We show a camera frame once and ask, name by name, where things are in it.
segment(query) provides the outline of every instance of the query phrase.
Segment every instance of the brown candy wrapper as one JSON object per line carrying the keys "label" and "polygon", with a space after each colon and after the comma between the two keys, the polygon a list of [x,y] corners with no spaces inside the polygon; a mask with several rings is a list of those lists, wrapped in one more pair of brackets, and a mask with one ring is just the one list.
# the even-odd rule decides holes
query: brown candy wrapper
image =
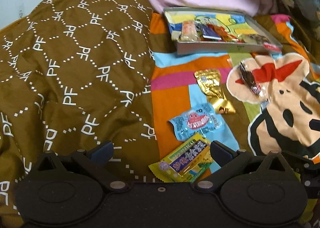
{"label": "brown candy wrapper", "polygon": [[236,113],[232,103],[228,101],[221,87],[221,74],[217,69],[207,69],[195,72],[198,85],[201,91],[207,95],[210,102],[218,114]]}

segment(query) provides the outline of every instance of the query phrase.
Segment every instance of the silver box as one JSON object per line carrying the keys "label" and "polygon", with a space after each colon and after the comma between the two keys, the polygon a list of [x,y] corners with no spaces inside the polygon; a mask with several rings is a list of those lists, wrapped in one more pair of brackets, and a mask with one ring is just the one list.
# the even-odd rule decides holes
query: silver box
{"label": "silver box", "polygon": [[[253,20],[248,14],[236,12],[236,11],[225,11],[219,9],[205,9],[205,8],[165,8],[163,10],[164,16],[167,19],[168,24],[169,19],[166,16],[166,12],[205,12],[205,13],[221,13],[228,15],[239,15],[243,16],[246,23],[255,30],[259,35],[265,36],[271,44],[276,45],[280,50],[282,45],[278,40],[276,40],[267,30],[265,30],[261,25],[259,25],[255,20]],[[269,49],[265,48],[263,45],[250,44],[250,43],[230,43],[230,42],[176,42],[178,55],[188,55],[194,53],[217,53],[217,52],[230,52],[230,53],[272,53]]]}

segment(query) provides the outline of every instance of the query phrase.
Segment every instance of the pink stripe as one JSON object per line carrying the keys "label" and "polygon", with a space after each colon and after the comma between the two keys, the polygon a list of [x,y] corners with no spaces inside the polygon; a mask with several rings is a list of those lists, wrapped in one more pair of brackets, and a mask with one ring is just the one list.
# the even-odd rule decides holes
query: pink stripe
{"label": "pink stripe", "polygon": [[[231,68],[216,68],[221,73],[221,82],[226,83],[228,74]],[[196,84],[196,78],[194,72],[181,72],[172,73],[164,76],[160,76],[151,81],[151,90],[164,90],[174,87],[187,86],[190,84]]]}
{"label": "pink stripe", "polygon": [[284,14],[271,15],[271,18],[275,24],[290,22],[291,17]]}

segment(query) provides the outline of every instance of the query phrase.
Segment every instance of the blue candy package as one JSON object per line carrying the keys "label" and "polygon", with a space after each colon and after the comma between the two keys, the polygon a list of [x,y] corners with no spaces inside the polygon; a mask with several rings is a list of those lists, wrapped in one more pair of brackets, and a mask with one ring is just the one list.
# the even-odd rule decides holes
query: blue candy package
{"label": "blue candy package", "polygon": [[197,104],[169,122],[174,126],[174,133],[179,141],[186,141],[196,132],[211,140],[212,134],[222,124],[215,115],[214,108],[207,102]]}

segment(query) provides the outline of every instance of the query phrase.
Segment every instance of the brown blanket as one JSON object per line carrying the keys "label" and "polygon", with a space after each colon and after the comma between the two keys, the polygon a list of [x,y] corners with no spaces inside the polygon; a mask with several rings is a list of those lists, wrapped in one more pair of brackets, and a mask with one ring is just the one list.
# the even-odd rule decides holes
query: brown blanket
{"label": "brown blanket", "polygon": [[152,182],[147,0],[44,0],[0,32],[0,215],[22,220],[13,190],[46,150],[67,155],[114,143],[117,176]]}

